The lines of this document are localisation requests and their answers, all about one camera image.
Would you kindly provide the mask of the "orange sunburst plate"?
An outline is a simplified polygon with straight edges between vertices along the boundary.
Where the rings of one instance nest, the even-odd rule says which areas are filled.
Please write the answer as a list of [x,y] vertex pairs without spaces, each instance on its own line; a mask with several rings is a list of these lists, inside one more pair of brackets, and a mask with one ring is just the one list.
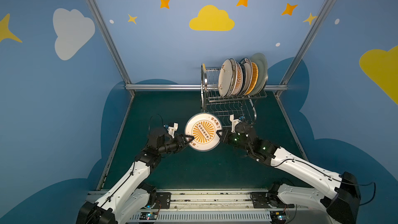
[[237,62],[236,62],[236,71],[237,71],[236,83],[235,83],[235,88],[234,88],[232,95],[239,94],[241,87],[242,87],[242,83],[243,83],[243,73],[242,73],[240,65]]
[[191,117],[185,127],[185,135],[193,136],[189,143],[196,151],[210,151],[218,146],[220,137],[217,131],[222,130],[220,120],[209,113],[199,113]]

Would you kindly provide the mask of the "steel two-tier dish rack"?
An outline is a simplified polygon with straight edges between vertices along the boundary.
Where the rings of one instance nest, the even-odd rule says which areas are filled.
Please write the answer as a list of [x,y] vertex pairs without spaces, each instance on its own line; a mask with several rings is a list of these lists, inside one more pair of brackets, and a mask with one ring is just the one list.
[[201,111],[216,116],[223,127],[231,127],[230,116],[249,124],[255,124],[258,114],[256,103],[267,97],[262,90],[253,96],[231,95],[222,97],[218,91],[218,77],[220,69],[201,66]]

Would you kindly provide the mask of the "cream floral plate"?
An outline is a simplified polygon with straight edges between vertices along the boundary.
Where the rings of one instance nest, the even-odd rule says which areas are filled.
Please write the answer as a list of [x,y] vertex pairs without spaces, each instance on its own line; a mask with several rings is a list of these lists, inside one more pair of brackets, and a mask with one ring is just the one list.
[[220,68],[218,78],[218,91],[221,97],[225,97],[230,93],[233,75],[232,61],[230,59],[226,59]]

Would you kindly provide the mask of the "orange sunburst plate front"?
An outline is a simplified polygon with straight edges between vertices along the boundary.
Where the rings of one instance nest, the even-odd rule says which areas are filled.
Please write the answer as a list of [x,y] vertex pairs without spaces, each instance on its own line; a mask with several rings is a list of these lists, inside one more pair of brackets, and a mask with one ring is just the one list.
[[241,87],[242,87],[242,83],[243,83],[243,73],[242,73],[240,65],[237,62],[236,62],[236,71],[237,71],[236,83],[235,83],[235,88],[234,88],[232,95],[239,94]]

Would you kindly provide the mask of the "yellow woven plate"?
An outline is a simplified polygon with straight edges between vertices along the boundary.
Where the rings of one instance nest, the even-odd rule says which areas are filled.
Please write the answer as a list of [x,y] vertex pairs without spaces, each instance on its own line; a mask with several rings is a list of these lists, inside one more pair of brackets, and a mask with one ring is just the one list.
[[253,89],[256,86],[257,80],[258,80],[258,73],[259,73],[258,66],[254,62],[251,62],[251,65],[252,65],[252,78],[251,78],[249,88],[246,91],[245,95],[249,95],[253,91]]

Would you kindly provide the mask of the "green rim Hao Wei plate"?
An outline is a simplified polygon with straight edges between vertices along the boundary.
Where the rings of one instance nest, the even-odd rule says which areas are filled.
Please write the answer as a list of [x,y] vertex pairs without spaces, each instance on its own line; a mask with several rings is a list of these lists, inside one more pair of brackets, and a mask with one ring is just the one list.
[[252,64],[248,58],[243,58],[240,61],[240,65],[245,71],[245,83],[243,86],[242,95],[246,95],[252,80]]

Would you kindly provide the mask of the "large pale green plate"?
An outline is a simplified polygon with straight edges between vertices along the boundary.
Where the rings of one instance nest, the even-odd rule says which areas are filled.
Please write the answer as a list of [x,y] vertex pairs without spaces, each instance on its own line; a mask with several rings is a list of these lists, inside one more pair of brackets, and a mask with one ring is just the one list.
[[264,54],[256,53],[251,58],[251,61],[254,62],[258,67],[258,80],[254,89],[249,93],[250,96],[254,96],[260,93],[268,80],[268,64]]

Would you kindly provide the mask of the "dark blue speckled plate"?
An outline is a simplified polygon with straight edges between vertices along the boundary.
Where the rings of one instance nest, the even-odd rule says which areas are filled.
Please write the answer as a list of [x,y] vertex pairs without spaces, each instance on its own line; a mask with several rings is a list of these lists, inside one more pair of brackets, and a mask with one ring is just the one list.
[[241,88],[240,88],[240,91],[239,91],[238,95],[242,95],[243,91],[244,91],[244,86],[245,86],[245,83],[246,83],[246,69],[245,69],[245,66],[242,65],[242,64],[240,64],[239,66],[241,68],[242,79],[241,79]]

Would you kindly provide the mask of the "white plate with black motif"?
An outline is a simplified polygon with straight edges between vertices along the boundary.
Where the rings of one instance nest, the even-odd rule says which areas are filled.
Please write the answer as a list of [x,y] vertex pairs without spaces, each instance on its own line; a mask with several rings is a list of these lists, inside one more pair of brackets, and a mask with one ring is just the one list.
[[232,64],[232,79],[231,79],[231,84],[230,84],[230,88],[229,88],[227,96],[232,95],[234,88],[235,88],[236,80],[237,80],[236,61],[234,59],[229,59],[229,60]]

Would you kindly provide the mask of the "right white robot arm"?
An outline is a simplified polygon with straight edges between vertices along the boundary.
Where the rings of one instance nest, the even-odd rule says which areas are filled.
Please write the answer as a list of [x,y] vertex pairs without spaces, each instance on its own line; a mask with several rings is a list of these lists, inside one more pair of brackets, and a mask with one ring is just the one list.
[[245,150],[256,162],[282,170],[311,186],[306,189],[279,185],[273,192],[278,201],[316,208],[340,224],[357,222],[361,194],[353,174],[339,174],[301,159],[285,148],[259,138],[254,127],[246,122],[218,130],[216,134],[221,142]]

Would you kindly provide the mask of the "green circuit board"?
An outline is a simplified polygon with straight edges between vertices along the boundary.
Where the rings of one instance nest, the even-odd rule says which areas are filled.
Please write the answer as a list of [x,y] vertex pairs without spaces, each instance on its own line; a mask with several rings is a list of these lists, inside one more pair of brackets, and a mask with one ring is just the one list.
[[287,217],[285,212],[270,212],[271,224],[285,224]]
[[141,212],[139,220],[155,221],[158,218],[158,213],[155,212]]

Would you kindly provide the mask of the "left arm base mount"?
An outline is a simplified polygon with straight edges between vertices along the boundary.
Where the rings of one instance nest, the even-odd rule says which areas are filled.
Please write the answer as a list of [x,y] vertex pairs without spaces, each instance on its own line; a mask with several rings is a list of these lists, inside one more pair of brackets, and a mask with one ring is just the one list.
[[169,209],[171,205],[171,193],[170,192],[157,192],[149,195],[148,204],[145,208],[151,209]]

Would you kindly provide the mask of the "aluminium back frame rail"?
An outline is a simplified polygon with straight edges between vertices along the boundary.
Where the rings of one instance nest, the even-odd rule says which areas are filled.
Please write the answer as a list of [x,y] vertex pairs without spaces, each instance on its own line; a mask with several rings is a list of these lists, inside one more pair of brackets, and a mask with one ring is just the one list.
[[[172,90],[172,91],[200,91],[202,89],[201,85],[181,85],[181,84],[171,84],[171,85],[156,85],[156,84],[126,84],[126,90]],[[264,87],[265,91],[286,91],[288,90],[287,85],[266,85]]]

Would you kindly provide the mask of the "left aluminium upright post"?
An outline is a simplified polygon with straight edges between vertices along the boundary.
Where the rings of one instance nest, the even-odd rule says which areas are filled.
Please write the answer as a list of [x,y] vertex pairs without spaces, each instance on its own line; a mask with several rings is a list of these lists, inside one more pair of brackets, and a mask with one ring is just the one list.
[[131,79],[130,79],[128,72],[125,68],[125,65],[121,59],[121,56],[117,50],[115,42],[114,42],[113,38],[111,37],[109,29],[106,25],[106,22],[103,18],[101,11],[100,11],[100,8],[97,5],[96,0],[85,0],[85,1],[94,17],[95,23],[97,24],[100,33],[102,34],[104,41],[105,41],[105,43],[115,61],[115,64],[119,70],[120,75],[122,76],[122,78],[124,80],[124,83],[130,84]]

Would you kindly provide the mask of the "right aluminium upright post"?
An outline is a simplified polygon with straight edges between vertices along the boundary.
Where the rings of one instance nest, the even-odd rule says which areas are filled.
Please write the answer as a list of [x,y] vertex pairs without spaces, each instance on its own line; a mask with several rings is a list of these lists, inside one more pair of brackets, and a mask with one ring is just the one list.
[[293,74],[297,70],[299,64],[301,63],[302,59],[306,55],[308,49],[310,48],[312,42],[314,41],[318,31],[320,30],[322,24],[326,20],[329,12],[333,8],[334,4],[337,0],[325,0],[318,12],[318,16],[315,19],[315,22],[311,24],[309,31],[307,32],[298,52],[296,53],[295,57],[293,58],[292,62],[290,63],[287,71],[285,72],[281,82],[281,87],[287,87],[290,79],[292,78]]

